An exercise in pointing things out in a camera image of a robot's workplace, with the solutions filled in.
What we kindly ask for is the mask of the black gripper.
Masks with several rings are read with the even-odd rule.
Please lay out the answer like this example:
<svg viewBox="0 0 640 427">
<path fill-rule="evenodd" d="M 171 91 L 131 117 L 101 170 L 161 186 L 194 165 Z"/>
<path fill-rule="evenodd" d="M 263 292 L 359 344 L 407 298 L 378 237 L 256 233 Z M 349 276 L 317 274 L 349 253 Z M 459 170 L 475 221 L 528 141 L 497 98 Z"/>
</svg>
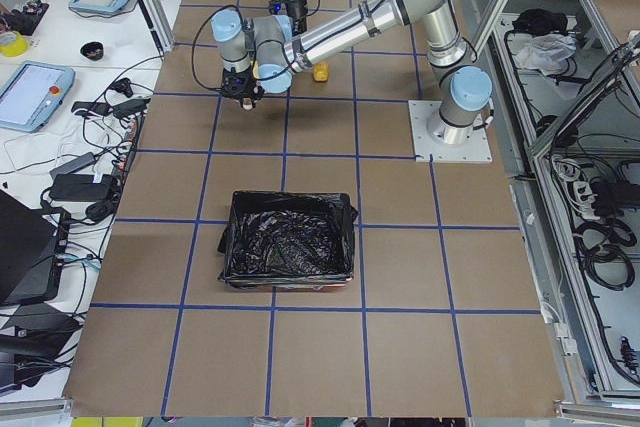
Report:
<svg viewBox="0 0 640 427">
<path fill-rule="evenodd" d="M 307 0 L 270 0 L 268 10 L 273 15 L 286 15 L 289 18 L 292 35 L 303 34 L 307 30 Z"/>
<path fill-rule="evenodd" d="M 243 100 L 249 99 L 255 108 L 264 95 L 264 89 L 253 77 L 250 69 L 242 72 L 235 69 L 224 70 L 219 91 L 223 97 L 236 100 L 241 107 Z"/>
</svg>

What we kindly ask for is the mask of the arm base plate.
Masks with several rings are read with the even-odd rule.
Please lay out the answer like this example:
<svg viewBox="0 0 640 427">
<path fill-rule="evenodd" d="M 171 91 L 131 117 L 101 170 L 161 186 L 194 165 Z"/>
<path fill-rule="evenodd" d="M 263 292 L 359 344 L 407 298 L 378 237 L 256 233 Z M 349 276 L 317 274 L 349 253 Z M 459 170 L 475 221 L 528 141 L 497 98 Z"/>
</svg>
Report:
<svg viewBox="0 0 640 427">
<path fill-rule="evenodd" d="M 453 127 L 440 116 L 440 101 L 409 100 L 416 162 L 489 164 L 493 161 L 481 114 L 467 127 Z"/>
</svg>

